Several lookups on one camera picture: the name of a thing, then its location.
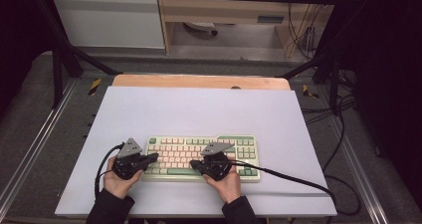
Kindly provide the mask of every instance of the white table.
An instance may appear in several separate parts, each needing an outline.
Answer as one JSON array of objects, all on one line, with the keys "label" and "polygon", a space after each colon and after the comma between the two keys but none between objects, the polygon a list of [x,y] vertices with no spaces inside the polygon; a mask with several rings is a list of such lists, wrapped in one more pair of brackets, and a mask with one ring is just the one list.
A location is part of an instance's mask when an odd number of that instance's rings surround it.
[{"label": "white table", "polygon": [[[150,135],[218,134],[254,135],[261,167],[326,186],[294,92],[109,87],[56,214],[88,216],[101,161],[129,137],[144,147]],[[327,194],[265,172],[242,192],[259,217],[336,215]],[[129,195],[132,217],[222,216],[223,203],[205,182],[140,181]]]}]

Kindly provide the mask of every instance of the cable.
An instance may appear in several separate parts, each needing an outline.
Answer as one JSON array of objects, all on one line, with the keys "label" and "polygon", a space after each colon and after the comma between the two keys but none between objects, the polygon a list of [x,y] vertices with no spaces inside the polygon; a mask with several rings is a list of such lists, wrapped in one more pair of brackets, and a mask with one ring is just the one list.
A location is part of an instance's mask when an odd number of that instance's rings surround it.
[{"label": "cable", "polygon": [[[309,47],[312,45],[312,47],[314,49],[314,41],[315,41],[314,22],[315,22],[317,15],[319,14],[322,7],[323,6],[321,6],[321,5],[315,6],[316,13],[314,15],[314,18],[313,18],[311,24],[307,27],[307,30],[302,35],[299,36],[299,34],[296,32],[295,26],[293,25],[293,22],[292,22],[292,3],[288,3],[289,33],[290,33],[290,35],[293,39],[293,43],[296,45],[296,47],[298,48],[298,50],[300,51],[302,56],[304,58],[306,58],[307,60],[310,60],[314,57],[314,53],[310,57]],[[301,39],[301,38],[303,38],[303,44],[302,45],[299,43],[299,39]]]},{"label": "cable", "polygon": [[[339,116],[339,119],[340,119],[340,122],[341,122],[340,139],[339,139],[339,142],[336,145],[333,153],[329,157],[328,161],[323,166],[323,168],[322,168],[322,172],[323,173],[325,173],[326,169],[328,168],[329,164],[332,162],[333,158],[337,154],[337,152],[338,152],[338,150],[339,150],[339,148],[340,148],[340,146],[342,144],[342,140],[344,138],[344,133],[345,133],[345,125],[344,125],[344,119],[343,119],[343,116],[342,116],[342,113],[341,112],[347,110],[350,107],[354,107],[355,106],[355,100],[354,99],[351,100],[351,101],[346,101],[346,99],[347,98],[350,98],[350,97],[352,97],[352,94],[343,97],[340,100],[339,105],[337,106],[338,107],[338,116]],[[308,120],[307,121],[307,124],[310,124],[312,122],[321,120],[324,117],[327,117],[329,115],[332,115],[332,110],[331,109],[302,109],[302,112],[303,113],[312,113],[312,112],[321,113],[319,116],[314,117],[314,118]],[[342,214],[342,215],[347,215],[347,216],[352,216],[352,215],[356,215],[357,213],[359,213],[359,211],[361,209],[361,202],[360,202],[360,199],[359,199],[359,195],[356,193],[356,191],[354,190],[354,188],[350,184],[348,184],[345,181],[341,180],[340,178],[337,178],[337,177],[334,177],[334,176],[331,176],[331,175],[325,175],[324,177],[325,178],[333,179],[333,180],[335,180],[337,182],[340,182],[341,184],[345,185],[347,188],[349,188],[353,192],[353,194],[354,194],[354,196],[356,198],[357,206],[356,206],[356,209],[355,210],[353,210],[351,212],[346,212],[346,211],[340,210],[338,208],[335,208],[336,211],[338,213]]]},{"label": "cable", "polygon": [[120,144],[120,145],[117,145],[117,146],[115,146],[115,147],[113,147],[106,155],[105,155],[105,158],[103,159],[103,161],[102,161],[102,164],[100,164],[100,167],[99,167],[99,171],[97,172],[97,176],[96,176],[96,181],[95,181],[95,185],[94,185],[94,192],[95,192],[95,194],[96,194],[96,198],[97,198],[97,196],[100,194],[100,178],[101,178],[101,176],[102,175],[104,175],[104,174],[106,174],[108,171],[106,171],[106,172],[104,172],[104,173],[101,173],[102,172],[102,169],[103,169],[103,166],[104,166],[104,164],[105,164],[105,162],[106,162],[106,160],[108,159],[108,157],[109,157],[109,155],[112,153],[112,152],[114,152],[115,150],[117,150],[117,149],[122,149],[123,148],[123,146],[124,146],[124,143],[122,143],[122,144]]},{"label": "cable", "polygon": [[[344,99],[346,99],[346,98],[348,98],[348,97],[351,97],[351,95],[345,96],[345,97],[343,97],[343,98],[340,100],[340,105],[339,105],[340,107],[341,107],[341,104],[343,103]],[[336,147],[335,147],[335,149],[334,149],[334,152],[331,154],[330,158],[328,159],[328,161],[326,162],[326,164],[323,166],[323,168],[322,168],[322,172],[325,172],[326,168],[329,166],[329,164],[330,164],[330,163],[332,162],[332,160],[334,159],[335,155],[337,154],[337,152],[338,152],[338,150],[339,150],[339,148],[340,148],[340,146],[341,146],[341,144],[342,144],[342,140],[343,140],[343,138],[344,138],[344,131],[345,131],[345,128],[344,128],[344,119],[343,119],[343,117],[342,117],[341,110],[338,110],[338,117],[340,118],[340,122],[341,122],[341,134],[340,134],[340,139],[339,139],[339,141],[338,141],[337,146],[336,146]]]},{"label": "cable", "polygon": [[[283,174],[283,173],[274,171],[272,169],[258,167],[258,166],[252,165],[250,163],[247,163],[247,162],[244,162],[244,161],[240,161],[240,160],[233,160],[233,161],[208,161],[206,163],[207,164],[231,164],[231,165],[234,165],[234,166],[244,166],[244,167],[250,167],[250,168],[258,169],[260,171],[264,171],[264,172],[270,173],[270,174],[272,174],[274,176],[277,176],[277,177],[280,177],[280,178],[283,178],[283,179],[286,179],[286,180],[290,180],[290,181],[293,181],[293,182],[297,182],[297,183],[300,183],[300,184],[303,184],[303,185],[306,185],[306,186],[310,186],[310,187],[319,189],[319,190],[321,190],[321,191],[323,191],[323,192],[325,192],[326,194],[329,195],[329,197],[331,198],[332,202],[334,203],[334,207],[336,205],[336,200],[335,200],[334,193],[332,193],[328,188],[323,187],[323,186],[321,186],[319,184],[310,182],[310,181],[306,181],[306,180],[303,180],[303,179],[300,179],[300,178],[288,176],[286,174]],[[332,217],[328,217],[326,223],[330,223],[331,220],[332,220]]]},{"label": "cable", "polygon": [[348,189],[350,189],[350,190],[353,192],[354,196],[356,197],[357,207],[356,207],[356,209],[355,209],[355,210],[353,210],[353,211],[351,211],[351,212],[341,211],[341,210],[339,210],[338,208],[335,208],[335,210],[336,210],[338,213],[340,213],[340,214],[342,214],[342,215],[346,215],[346,216],[354,216],[354,215],[356,215],[357,213],[359,213],[359,212],[360,212],[360,209],[361,209],[361,203],[360,203],[360,199],[358,198],[358,195],[357,195],[356,191],[354,190],[354,188],[353,188],[350,184],[348,184],[347,182],[345,182],[345,181],[341,180],[341,179],[340,179],[340,178],[338,178],[338,177],[334,177],[334,176],[331,176],[331,175],[325,175],[324,177],[325,177],[325,178],[330,178],[330,179],[333,179],[333,180],[335,180],[335,181],[338,181],[338,182],[340,182],[340,183],[344,184],[346,187],[348,187]]}]

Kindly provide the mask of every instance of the green keyboard frame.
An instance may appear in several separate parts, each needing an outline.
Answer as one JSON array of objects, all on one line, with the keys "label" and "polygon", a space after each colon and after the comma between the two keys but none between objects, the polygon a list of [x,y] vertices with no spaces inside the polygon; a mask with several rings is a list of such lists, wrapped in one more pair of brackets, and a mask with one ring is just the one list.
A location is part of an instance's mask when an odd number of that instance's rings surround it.
[{"label": "green keyboard frame", "polygon": [[[225,154],[234,159],[259,166],[257,142],[252,135],[219,135],[219,136],[150,136],[146,142],[145,153],[159,152],[166,146],[182,146],[183,148],[200,148],[201,150],[210,142],[230,142],[233,147],[224,150]],[[202,160],[203,156],[191,159]],[[204,178],[198,170],[188,168],[160,168],[160,156],[154,163],[149,164],[148,169],[142,174],[142,180],[147,181],[203,181]],[[236,166],[241,182],[259,182],[260,171],[257,169]]]}]

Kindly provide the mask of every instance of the black sleeve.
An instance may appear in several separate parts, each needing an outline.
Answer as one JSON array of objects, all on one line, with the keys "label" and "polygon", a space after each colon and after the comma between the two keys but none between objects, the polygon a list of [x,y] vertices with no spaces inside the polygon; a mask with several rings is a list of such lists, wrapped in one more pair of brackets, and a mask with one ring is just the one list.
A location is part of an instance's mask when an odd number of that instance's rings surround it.
[{"label": "black sleeve", "polygon": [[262,224],[256,217],[246,196],[224,204],[223,214],[229,224]]},{"label": "black sleeve", "polygon": [[119,199],[103,189],[88,216],[87,224],[122,224],[133,204],[131,197]]}]

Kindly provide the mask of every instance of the gray floor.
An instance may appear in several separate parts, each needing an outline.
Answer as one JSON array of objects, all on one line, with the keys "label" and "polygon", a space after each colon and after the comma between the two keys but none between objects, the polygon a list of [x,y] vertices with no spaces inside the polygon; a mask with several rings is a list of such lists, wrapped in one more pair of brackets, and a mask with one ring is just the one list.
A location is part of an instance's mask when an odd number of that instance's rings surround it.
[{"label": "gray floor", "polygon": [[[128,55],[118,53],[118,58],[99,57],[106,65],[128,73],[204,74],[273,77],[289,71],[304,59],[295,55],[287,59],[271,26],[217,25],[219,34],[196,32],[185,26],[176,26],[172,53],[153,52]],[[6,220],[30,218],[21,223],[47,223],[52,219],[71,223],[54,215],[60,192],[66,186],[73,166],[84,145],[85,135],[100,106],[106,87],[112,77],[99,73],[84,64],[86,73],[76,80],[75,91],[62,116],[47,139],[40,156],[14,199]],[[21,93],[12,102],[0,122],[0,188],[9,180],[30,148],[32,141],[51,111],[53,97],[52,63],[49,56],[39,57],[25,81]],[[323,108],[321,99],[303,95],[303,84],[317,93],[310,79],[314,70],[308,70],[290,80],[297,92],[302,108]],[[102,83],[94,96],[88,96],[94,78]],[[422,223],[422,215],[388,159],[379,158],[367,133],[359,112],[344,112],[345,133],[364,167],[376,196],[390,223]],[[309,125],[309,132],[316,155],[323,165],[332,153],[338,136],[329,118]],[[335,175],[356,188],[355,180],[340,151],[326,174]],[[355,207],[352,193],[338,183],[328,181],[338,199],[337,208],[348,211]],[[295,223],[320,223],[320,219],[299,219]],[[338,215],[334,223],[371,223],[372,219],[362,203],[357,215]],[[286,219],[271,219],[271,223],[286,223]]]}]

